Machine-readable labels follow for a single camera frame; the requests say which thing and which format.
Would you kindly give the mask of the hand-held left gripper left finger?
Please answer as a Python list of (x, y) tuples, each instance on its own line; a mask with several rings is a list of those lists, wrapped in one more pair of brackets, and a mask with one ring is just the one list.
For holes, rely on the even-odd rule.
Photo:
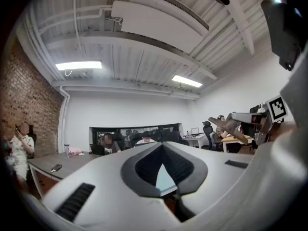
[(121, 178), (121, 167), (130, 157), (151, 147), (146, 144), (120, 153), (98, 157), (57, 183), (42, 203), (56, 211), (82, 183), (95, 188), (74, 224), (83, 228), (176, 228), (180, 221), (160, 198), (145, 198)]

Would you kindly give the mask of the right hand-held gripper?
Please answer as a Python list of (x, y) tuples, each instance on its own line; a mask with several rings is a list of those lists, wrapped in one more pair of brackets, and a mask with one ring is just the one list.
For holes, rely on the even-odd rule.
[[(228, 134), (243, 144), (248, 144), (245, 135), (254, 139), (255, 144), (260, 146), (269, 141), (269, 133), (273, 128), (277, 128), (284, 118), (288, 116), (282, 97), (279, 95), (265, 102), (268, 107), (267, 113), (257, 113), (258, 105), (251, 108), (249, 113), (231, 113), (231, 118), (227, 121), (210, 117), (208, 120), (221, 127)], [(239, 123), (241, 133), (235, 123)]]

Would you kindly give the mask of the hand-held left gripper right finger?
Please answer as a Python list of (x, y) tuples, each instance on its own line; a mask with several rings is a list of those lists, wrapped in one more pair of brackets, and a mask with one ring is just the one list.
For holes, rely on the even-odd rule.
[(230, 194), (252, 157), (196, 149), (174, 142), (162, 144), (165, 169), (177, 186), (179, 210), (188, 222), (228, 222), (239, 202)]

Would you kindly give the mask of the person's right forearm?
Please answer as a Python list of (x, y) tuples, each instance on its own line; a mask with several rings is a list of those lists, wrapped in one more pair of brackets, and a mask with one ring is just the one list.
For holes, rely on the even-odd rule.
[(297, 129), (295, 122), (282, 122), (277, 128), (273, 128), (269, 133), (269, 141), (275, 141), (280, 135)]

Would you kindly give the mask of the wooden desk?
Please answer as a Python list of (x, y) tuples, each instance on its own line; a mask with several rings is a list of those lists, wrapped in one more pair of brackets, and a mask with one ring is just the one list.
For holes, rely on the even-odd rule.
[(233, 143), (239, 143), (241, 145), (248, 145), (248, 144), (251, 144), (252, 141), (254, 140), (253, 138), (251, 138), (250, 136), (247, 136), (245, 135), (244, 136), (248, 143), (243, 143), (242, 141), (240, 141), (239, 139), (236, 139), (232, 136), (228, 136), (228, 137), (225, 137), (221, 142), (222, 142), (222, 145), (223, 145), (223, 152), (226, 153), (228, 150), (227, 150), (227, 144), (233, 144)]

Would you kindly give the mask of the black office chair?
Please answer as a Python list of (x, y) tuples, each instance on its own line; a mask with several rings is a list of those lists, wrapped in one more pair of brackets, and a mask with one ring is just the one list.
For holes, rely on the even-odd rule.
[(209, 121), (205, 121), (203, 122), (203, 131), (204, 134), (206, 135), (208, 142), (209, 142), (209, 146), (208, 149), (212, 150), (213, 149), (213, 144), (214, 144), (214, 137), (213, 137), (213, 128), (211, 126), (211, 123)]

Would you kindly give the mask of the black laptop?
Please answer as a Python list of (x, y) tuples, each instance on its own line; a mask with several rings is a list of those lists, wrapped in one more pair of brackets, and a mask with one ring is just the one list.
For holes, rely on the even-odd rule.
[(99, 155), (99, 156), (104, 156), (105, 150), (102, 145), (91, 144), (89, 153)]

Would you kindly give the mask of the white desk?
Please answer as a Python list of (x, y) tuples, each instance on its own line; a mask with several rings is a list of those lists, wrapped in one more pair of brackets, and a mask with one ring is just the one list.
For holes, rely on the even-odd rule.
[(204, 133), (197, 136), (183, 136), (184, 140), (188, 141), (190, 147), (202, 148), (209, 145), (209, 141)]

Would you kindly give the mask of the glass partition window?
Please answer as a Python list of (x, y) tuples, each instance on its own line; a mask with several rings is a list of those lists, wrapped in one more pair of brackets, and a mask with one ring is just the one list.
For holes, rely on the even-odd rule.
[(153, 126), (134, 126), (134, 127), (90, 127), (89, 128), (89, 147), (103, 144), (103, 135), (110, 133), (113, 140), (117, 142), (121, 150), (130, 149), (135, 146), (135, 143), (142, 139), (144, 132), (150, 133), (150, 138), (154, 141), (160, 140), (169, 132), (179, 132), (181, 136), (183, 126), (181, 123), (153, 125)]

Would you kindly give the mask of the dark grey desk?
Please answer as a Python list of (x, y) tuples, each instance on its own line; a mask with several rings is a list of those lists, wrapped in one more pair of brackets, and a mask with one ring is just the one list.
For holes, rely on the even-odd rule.
[[(44, 191), (39, 183), (37, 173), (53, 181), (61, 181), (98, 157), (99, 155), (89, 153), (85, 153), (84, 155), (70, 155), (67, 157), (66, 153), (60, 153), (29, 159), (29, 169), (40, 197), (43, 198)], [(62, 165), (62, 168), (57, 172), (51, 173), (51, 169), (56, 164)]]

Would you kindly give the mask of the short ceiling light panel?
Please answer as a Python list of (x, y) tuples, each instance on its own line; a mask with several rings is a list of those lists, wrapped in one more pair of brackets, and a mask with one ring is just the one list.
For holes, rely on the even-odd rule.
[(190, 80), (188, 78), (181, 77), (181, 76), (178, 76), (178, 75), (175, 75), (172, 78), (172, 80), (175, 81), (175, 82), (185, 84), (185, 85), (189, 85), (189, 86), (193, 86), (193, 87), (196, 87), (196, 88), (199, 88), (199, 87), (202, 86), (202, 84), (199, 83), (199, 82), (196, 82), (196, 81), (193, 81), (193, 80)]

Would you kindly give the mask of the black boxy device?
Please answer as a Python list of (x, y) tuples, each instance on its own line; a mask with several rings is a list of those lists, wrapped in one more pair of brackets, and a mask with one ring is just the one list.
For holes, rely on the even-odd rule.
[(308, 25), (296, 8), (281, 2), (264, 0), (261, 8), (269, 29), (271, 50), (279, 64), (292, 71), (308, 40)]

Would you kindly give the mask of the long ceiling light panel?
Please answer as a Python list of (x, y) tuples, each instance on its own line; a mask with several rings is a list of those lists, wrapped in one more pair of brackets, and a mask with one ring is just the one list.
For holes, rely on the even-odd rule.
[(67, 62), (55, 65), (59, 71), (77, 70), (77, 69), (102, 69), (101, 61), (77, 61)]

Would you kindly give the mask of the white wall drain pipe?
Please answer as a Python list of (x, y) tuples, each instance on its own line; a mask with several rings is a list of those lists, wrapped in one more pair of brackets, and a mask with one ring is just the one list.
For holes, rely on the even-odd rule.
[(67, 107), (70, 101), (70, 95), (64, 90), (63, 86), (59, 87), (60, 94), (64, 97), (60, 114), (59, 114), (59, 123), (58, 123), (58, 153), (64, 153), (64, 130), (65, 130), (65, 116)]

